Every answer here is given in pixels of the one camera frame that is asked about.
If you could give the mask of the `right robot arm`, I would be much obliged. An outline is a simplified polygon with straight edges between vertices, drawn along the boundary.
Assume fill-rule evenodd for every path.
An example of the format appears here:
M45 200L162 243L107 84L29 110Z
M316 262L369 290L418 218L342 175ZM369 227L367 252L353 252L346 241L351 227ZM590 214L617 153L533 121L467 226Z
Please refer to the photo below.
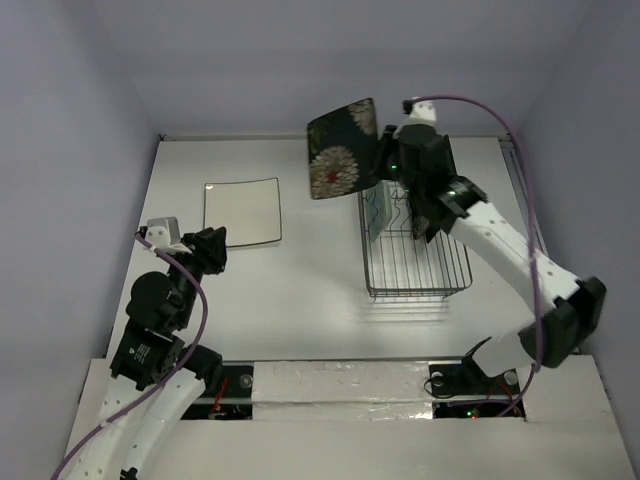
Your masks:
M373 171L406 190L416 237L444 232L470 248L533 315L530 324L482 340L462 357L460 379L468 390L482 392L513 368L557 368L596 330L605 284L579 278L529 243L480 187L457 174L448 136L429 124L389 125Z

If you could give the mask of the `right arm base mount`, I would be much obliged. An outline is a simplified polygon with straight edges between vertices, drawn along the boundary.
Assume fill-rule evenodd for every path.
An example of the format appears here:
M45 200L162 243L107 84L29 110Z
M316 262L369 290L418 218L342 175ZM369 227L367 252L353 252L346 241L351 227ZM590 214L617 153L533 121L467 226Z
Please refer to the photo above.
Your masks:
M514 369L496 377L469 371L461 363L435 363L423 383L436 419L497 418L520 395Z

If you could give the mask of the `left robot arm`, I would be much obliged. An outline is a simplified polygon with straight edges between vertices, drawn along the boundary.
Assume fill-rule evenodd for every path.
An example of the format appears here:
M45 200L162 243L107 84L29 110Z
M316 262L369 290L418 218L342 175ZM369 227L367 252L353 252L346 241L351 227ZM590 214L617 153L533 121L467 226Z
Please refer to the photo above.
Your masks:
M133 283L98 423L61 460L54 478L149 478L182 415L219 388L221 355L177 334L195 303L209 310L201 281L225 270L226 236L223 227L180 234L174 217L150 220L137 231L137 241L169 269Z

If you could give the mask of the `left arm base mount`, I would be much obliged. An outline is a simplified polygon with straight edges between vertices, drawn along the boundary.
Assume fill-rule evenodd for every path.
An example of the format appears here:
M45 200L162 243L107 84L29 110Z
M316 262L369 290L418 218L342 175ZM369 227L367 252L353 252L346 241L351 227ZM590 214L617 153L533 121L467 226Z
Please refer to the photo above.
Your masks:
M219 384L206 390L182 415L182 420L251 420L252 363L224 364Z

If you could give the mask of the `black floral square plate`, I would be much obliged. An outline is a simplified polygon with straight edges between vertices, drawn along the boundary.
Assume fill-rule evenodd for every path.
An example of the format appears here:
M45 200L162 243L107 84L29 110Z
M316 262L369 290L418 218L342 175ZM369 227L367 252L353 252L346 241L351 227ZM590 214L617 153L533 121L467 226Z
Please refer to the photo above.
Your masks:
M366 190L378 143L374 101L364 98L307 124L310 195L325 200Z

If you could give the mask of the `white square plate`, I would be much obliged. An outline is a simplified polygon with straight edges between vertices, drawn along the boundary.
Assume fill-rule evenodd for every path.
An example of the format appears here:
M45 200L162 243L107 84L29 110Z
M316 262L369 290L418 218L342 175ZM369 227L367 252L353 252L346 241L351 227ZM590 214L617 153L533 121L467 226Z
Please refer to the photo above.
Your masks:
M243 248L280 242L282 212L279 180L208 183L204 189L204 227L226 229L226 246Z

